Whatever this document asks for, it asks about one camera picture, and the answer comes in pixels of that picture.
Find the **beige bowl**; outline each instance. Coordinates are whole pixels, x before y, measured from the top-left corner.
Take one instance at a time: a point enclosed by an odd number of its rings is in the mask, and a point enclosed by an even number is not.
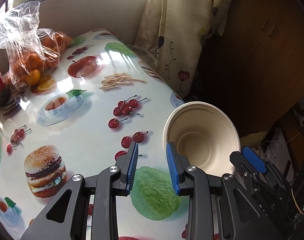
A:
[[[231,120],[215,106],[189,102],[175,109],[164,126],[164,151],[171,141],[179,154],[207,174],[235,172],[229,156],[240,150],[239,136]]]

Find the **plastic bag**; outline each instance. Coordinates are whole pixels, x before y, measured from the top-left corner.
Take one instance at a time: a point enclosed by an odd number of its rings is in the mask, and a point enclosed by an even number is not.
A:
[[[0,15],[0,49],[6,49],[9,77],[15,87],[36,85],[53,70],[71,38],[39,26],[40,2],[23,3]]]

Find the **curtain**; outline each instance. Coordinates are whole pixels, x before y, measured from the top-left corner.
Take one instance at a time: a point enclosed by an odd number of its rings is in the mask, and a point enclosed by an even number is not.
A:
[[[184,97],[189,93],[206,38],[215,32],[223,35],[230,3],[148,0],[135,44],[130,47]]]

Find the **cabinet handle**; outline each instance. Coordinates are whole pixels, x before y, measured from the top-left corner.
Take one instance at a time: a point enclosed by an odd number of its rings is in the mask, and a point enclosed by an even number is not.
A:
[[[276,27],[276,25],[274,25],[274,26],[272,27],[272,30],[271,30],[270,33],[269,33],[269,37],[271,37],[271,35],[272,35],[272,33],[273,33],[275,27]]]
[[[263,31],[265,24],[268,22],[269,19],[266,19],[265,22],[263,23],[262,27],[261,27],[261,31]]]

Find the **silver screw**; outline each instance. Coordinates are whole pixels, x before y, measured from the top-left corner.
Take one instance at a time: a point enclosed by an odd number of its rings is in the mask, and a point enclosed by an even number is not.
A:
[[[82,176],[80,174],[76,174],[73,176],[73,181],[80,181],[82,179]]]
[[[111,167],[109,167],[109,171],[110,172],[117,172],[118,170],[119,170],[118,166],[111,166]]]
[[[224,174],[223,175],[223,178],[225,179],[225,180],[232,180],[233,179],[233,176],[231,175],[231,174]]]
[[[196,167],[193,165],[187,166],[188,171],[196,171]]]

